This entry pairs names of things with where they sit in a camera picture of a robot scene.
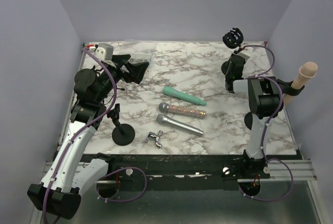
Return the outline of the rhinestone mesh-head microphone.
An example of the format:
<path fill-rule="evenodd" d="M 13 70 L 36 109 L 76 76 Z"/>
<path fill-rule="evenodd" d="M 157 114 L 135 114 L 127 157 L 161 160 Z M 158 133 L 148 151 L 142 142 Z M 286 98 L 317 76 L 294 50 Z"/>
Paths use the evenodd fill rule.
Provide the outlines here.
<path fill-rule="evenodd" d="M 205 118 L 206 117 L 206 111 L 204 111 L 204 110 L 185 107 L 185 106 L 167 104 L 165 102 L 160 103 L 158 108 L 162 113 L 171 113 L 171 114 L 183 115 L 183 116 L 194 117 L 194 118 Z"/>

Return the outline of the mint green microphone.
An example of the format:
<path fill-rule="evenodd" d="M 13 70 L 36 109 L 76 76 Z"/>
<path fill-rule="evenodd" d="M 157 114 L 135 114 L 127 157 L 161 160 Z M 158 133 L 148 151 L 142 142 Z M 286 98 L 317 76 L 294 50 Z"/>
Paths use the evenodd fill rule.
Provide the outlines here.
<path fill-rule="evenodd" d="M 207 104 L 205 101 L 202 101 L 198 97 L 180 92 L 169 86 L 164 86 L 162 89 L 162 93 L 167 96 L 175 97 L 175 98 L 178 98 L 178 99 L 181 99 L 181 100 L 184 100 L 186 102 L 196 104 L 196 105 L 206 106 L 206 104 Z"/>

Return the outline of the silver grey microphone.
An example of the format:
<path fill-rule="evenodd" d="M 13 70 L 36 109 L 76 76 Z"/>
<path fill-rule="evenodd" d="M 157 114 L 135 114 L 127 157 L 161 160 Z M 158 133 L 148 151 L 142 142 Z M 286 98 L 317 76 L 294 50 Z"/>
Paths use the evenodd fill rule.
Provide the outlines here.
<path fill-rule="evenodd" d="M 168 117 L 167 115 L 163 115 L 163 114 L 158 114 L 157 115 L 157 123 L 161 124 L 161 125 L 166 125 L 169 127 L 173 127 L 197 136 L 203 136 L 204 132 L 198 128 L 195 128 L 193 126 L 187 125 L 185 123 L 182 123 L 180 121 L 174 120 L 170 117 Z"/>

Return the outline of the black clip microphone stand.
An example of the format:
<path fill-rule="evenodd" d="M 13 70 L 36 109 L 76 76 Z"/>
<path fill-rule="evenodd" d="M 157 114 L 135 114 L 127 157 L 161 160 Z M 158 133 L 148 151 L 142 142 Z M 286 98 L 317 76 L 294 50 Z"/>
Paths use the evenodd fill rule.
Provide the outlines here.
<path fill-rule="evenodd" d="M 299 95 L 305 86 L 300 89 L 294 89 L 291 87 L 292 82 L 285 82 L 275 77 L 270 77 L 271 80 L 265 78 L 255 78 L 248 80 L 248 96 L 249 96 L 249 108 L 250 112 L 245 115 L 244 122 L 248 129 L 252 128 L 252 116 L 256 115 L 260 120 L 264 117 L 270 117 L 277 109 L 281 95 L 297 96 Z"/>

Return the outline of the beige pink microphone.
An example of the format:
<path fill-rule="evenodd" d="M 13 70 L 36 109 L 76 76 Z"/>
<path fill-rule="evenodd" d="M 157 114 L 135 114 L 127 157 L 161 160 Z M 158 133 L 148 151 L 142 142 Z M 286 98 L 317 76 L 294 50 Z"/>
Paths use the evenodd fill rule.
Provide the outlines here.
<path fill-rule="evenodd" d="M 292 81 L 291 85 L 287 87 L 287 91 L 284 93 L 284 104 L 288 104 L 292 99 L 299 95 L 305 88 L 305 84 L 313 77 L 316 76 L 318 71 L 318 65 L 314 62 L 307 62 L 299 68 L 299 73 Z"/>

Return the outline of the black round-base clip stand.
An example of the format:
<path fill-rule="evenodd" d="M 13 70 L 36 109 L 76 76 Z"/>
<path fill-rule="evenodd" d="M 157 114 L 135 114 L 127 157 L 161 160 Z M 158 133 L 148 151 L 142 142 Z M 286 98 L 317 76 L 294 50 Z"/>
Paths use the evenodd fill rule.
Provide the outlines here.
<path fill-rule="evenodd" d="M 107 113 L 107 118 L 112 120 L 115 128 L 112 131 L 112 140 L 118 146 L 127 146 L 135 138 L 134 128 L 126 123 L 120 123 L 120 104 L 115 104 L 114 109 Z"/>

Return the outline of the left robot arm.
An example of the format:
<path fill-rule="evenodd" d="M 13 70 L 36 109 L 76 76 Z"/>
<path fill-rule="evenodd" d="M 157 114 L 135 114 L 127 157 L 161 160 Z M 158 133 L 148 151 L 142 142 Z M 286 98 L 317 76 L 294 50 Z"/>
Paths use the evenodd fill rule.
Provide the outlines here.
<path fill-rule="evenodd" d="M 115 166 L 107 158 L 96 157 L 83 171 L 76 173 L 85 148 L 96 133 L 104 116 L 115 124 L 112 138 L 116 144 L 128 145 L 135 131 L 119 123 L 120 105 L 112 101 L 104 105 L 110 92 L 117 92 L 120 80 L 140 84 L 149 62 L 130 63 L 131 56 L 112 55 L 108 61 L 98 61 L 95 67 L 79 70 L 74 77 L 76 102 L 71 109 L 68 131 L 49 171 L 40 183 L 31 184 L 27 195 L 33 205 L 46 214 L 71 219 L 77 212 L 86 190 L 99 178 L 111 179 Z"/>

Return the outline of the black shock-mount round-base stand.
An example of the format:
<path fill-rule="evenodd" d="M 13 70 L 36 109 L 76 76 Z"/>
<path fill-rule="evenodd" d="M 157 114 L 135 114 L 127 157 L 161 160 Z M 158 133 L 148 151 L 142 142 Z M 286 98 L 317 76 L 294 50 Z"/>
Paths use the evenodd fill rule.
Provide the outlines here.
<path fill-rule="evenodd" d="M 223 43 L 230 49 L 236 49 L 236 52 L 239 52 L 240 46 L 244 41 L 243 33 L 240 31 L 239 28 L 232 28 L 229 32 L 227 32 L 222 37 Z M 234 54 L 231 54 L 228 61 L 224 62 L 221 66 L 221 71 L 223 74 L 227 74 L 228 66 L 231 60 L 231 57 Z"/>

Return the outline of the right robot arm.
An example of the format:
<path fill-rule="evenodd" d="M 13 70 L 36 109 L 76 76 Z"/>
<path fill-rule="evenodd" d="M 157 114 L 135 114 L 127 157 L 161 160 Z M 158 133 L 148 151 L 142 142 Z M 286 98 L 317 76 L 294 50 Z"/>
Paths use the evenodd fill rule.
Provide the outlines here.
<path fill-rule="evenodd" d="M 245 124 L 251 129 L 251 134 L 245 152 L 251 159 L 262 159 L 271 121 L 283 107 L 283 94 L 275 77 L 243 78 L 245 63 L 243 57 L 232 54 L 221 70 L 225 74 L 225 87 L 230 93 L 248 94 L 250 112 L 245 116 Z"/>

